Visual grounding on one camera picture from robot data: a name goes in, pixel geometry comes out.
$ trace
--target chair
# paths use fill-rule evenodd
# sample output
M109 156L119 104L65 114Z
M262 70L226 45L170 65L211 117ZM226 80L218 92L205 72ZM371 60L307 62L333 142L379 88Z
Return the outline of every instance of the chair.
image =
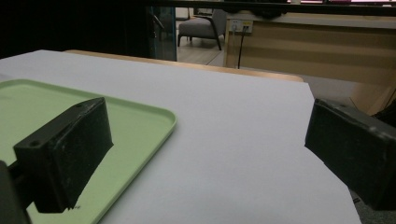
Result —
M223 10L215 9L212 17L194 16L195 19L183 21L178 26L177 46L180 47L182 36L189 36L190 41L193 37L216 39L221 50L219 35L225 36L226 16Z

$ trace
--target floor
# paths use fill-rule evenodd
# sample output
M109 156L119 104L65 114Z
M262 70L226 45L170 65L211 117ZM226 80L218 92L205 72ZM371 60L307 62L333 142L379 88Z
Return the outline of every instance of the floor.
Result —
M224 49L224 38L220 39ZM180 47L177 48L177 60L183 63L198 63L213 66L223 66L224 50L219 50L216 40L193 38L189 41L181 38ZM334 100L344 105L353 105L349 98L356 83L349 81L333 80L320 77L302 77L316 98ZM355 206L362 224L390 224L396 223L396 211L374 211L351 191L351 198L356 201Z

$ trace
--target plastic tray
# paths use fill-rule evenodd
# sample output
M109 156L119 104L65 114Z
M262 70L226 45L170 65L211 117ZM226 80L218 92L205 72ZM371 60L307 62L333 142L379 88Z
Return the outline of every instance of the plastic tray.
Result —
M69 106L103 95L31 80L0 83L0 160L14 162L13 146ZM32 203L33 223L96 223L153 156L176 125L165 109L106 97L114 147L96 169L75 209L39 214Z

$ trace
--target white table surface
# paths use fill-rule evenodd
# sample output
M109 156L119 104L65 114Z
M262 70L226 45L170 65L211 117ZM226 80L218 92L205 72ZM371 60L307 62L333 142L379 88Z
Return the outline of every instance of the white table surface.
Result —
M177 127L101 223L361 223L304 147L306 83L40 50L0 60L29 78L168 108Z

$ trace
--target electrical outlet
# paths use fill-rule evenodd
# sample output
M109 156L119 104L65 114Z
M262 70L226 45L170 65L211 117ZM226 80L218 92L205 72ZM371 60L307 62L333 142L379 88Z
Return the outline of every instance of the electrical outlet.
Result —
M230 20L230 32L243 32L244 27L247 27L246 33L253 31L253 21L242 21L242 20Z

